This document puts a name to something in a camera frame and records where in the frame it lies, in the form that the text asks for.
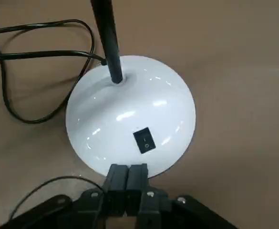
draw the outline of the black lamp pole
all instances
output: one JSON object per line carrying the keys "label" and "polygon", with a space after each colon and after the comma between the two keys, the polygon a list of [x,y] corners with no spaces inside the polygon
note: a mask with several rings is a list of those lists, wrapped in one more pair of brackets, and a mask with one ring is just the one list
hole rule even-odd
{"label": "black lamp pole", "polygon": [[112,0],[91,0],[91,3],[112,81],[120,83],[123,78]]}

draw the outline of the desk lamp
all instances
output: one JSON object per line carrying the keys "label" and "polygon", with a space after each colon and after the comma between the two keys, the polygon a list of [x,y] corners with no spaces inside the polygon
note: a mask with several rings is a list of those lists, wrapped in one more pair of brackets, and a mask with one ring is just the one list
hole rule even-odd
{"label": "desk lamp", "polygon": [[107,65],[88,71],[75,86],[66,111],[68,138],[83,162],[104,176],[111,164],[143,163],[155,176],[190,144],[196,124],[192,94],[166,64],[119,56],[111,0],[91,4]]}

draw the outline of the lamp base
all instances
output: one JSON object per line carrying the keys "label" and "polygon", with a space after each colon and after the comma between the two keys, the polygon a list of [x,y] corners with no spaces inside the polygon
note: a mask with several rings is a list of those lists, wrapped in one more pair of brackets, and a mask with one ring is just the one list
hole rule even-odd
{"label": "lamp base", "polygon": [[196,124],[192,94],[167,65],[122,56],[124,80],[98,66],[75,86],[66,128],[77,155],[106,176],[111,164],[146,163],[149,177],[170,168],[186,151]]}

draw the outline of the cardboard surface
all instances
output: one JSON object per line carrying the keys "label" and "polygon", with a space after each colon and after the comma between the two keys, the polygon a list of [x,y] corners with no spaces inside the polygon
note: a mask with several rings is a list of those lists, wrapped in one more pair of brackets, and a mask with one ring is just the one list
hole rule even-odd
{"label": "cardboard surface", "polygon": [[[174,197],[187,193],[241,229],[279,226],[279,1],[114,0],[121,55],[149,56],[174,68],[192,91],[197,112],[194,138],[181,160],[151,179]],[[81,19],[93,29],[88,0],[0,0],[0,27]],[[0,35],[3,52],[89,50],[80,28]],[[38,118],[67,94],[83,58],[8,61],[13,107]],[[41,125],[9,116],[0,85],[0,224],[41,182],[78,175],[103,177],[73,152],[64,111]],[[22,208],[59,193],[74,198],[87,186],[61,181]],[[120,224],[117,228],[127,228]]]}

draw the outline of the power cord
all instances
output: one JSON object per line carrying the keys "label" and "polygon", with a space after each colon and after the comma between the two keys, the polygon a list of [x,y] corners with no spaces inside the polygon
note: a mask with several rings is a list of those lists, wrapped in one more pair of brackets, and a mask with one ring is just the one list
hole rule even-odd
{"label": "power cord", "polygon": [[21,199],[21,201],[16,205],[16,207],[13,209],[13,211],[11,212],[10,216],[9,216],[9,220],[12,220],[16,214],[16,212],[18,211],[18,209],[20,208],[20,206],[30,197],[32,196],[35,192],[37,192],[38,190],[40,190],[42,187],[54,182],[54,181],[57,181],[57,180],[63,180],[63,179],[77,179],[77,180],[83,180],[83,181],[86,181],[87,183],[90,183],[94,186],[96,186],[98,189],[100,189],[103,193],[104,193],[104,190],[101,186],[99,186],[97,183],[89,180],[89,179],[86,179],[86,178],[83,178],[83,177],[77,177],[77,176],[62,176],[62,177],[56,177],[56,178],[53,178],[53,179],[50,179],[50,180],[47,180],[45,181],[44,183],[42,183],[41,185],[37,186],[34,190],[32,190],[31,192],[29,192],[25,197],[23,197],[23,199]]}
{"label": "power cord", "polygon": [[[89,32],[92,40],[91,48],[89,52],[83,52],[83,51],[65,51],[65,50],[58,50],[58,51],[40,51],[40,52],[23,52],[23,53],[1,53],[0,51],[0,69],[1,69],[1,89],[2,89],[2,98],[5,104],[5,107],[7,108],[8,112],[16,119],[23,123],[27,124],[39,124],[46,122],[53,118],[62,108],[64,108],[68,102],[68,99],[72,93],[72,90],[78,83],[78,81],[83,77],[83,75],[86,72],[86,69],[88,67],[88,64],[90,63],[91,59],[97,59],[101,61],[102,65],[106,65],[106,60],[96,54],[93,54],[94,47],[95,47],[95,40],[93,36],[93,31],[91,28],[81,20],[77,19],[71,19],[71,20],[63,20],[63,21],[53,21],[53,22],[46,22],[46,23],[35,23],[35,24],[25,24],[25,25],[18,25],[18,26],[11,26],[11,27],[5,27],[0,28],[0,33],[6,33],[6,32],[13,32],[13,31],[31,31],[35,29],[41,29],[41,28],[48,28],[48,27],[58,27],[58,26],[64,26],[67,23],[77,23],[84,26],[87,31]],[[81,69],[75,83],[73,84],[71,90],[66,95],[66,97],[63,99],[63,101],[59,104],[59,106],[54,109],[50,114],[46,115],[45,117],[35,119],[35,120],[27,120],[22,118],[15,110],[13,110],[10,99],[8,96],[8,83],[7,83],[7,69],[5,60],[19,60],[19,59],[29,59],[29,58],[41,58],[41,57],[55,57],[55,56],[81,56],[81,57],[87,57],[87,60]]]}

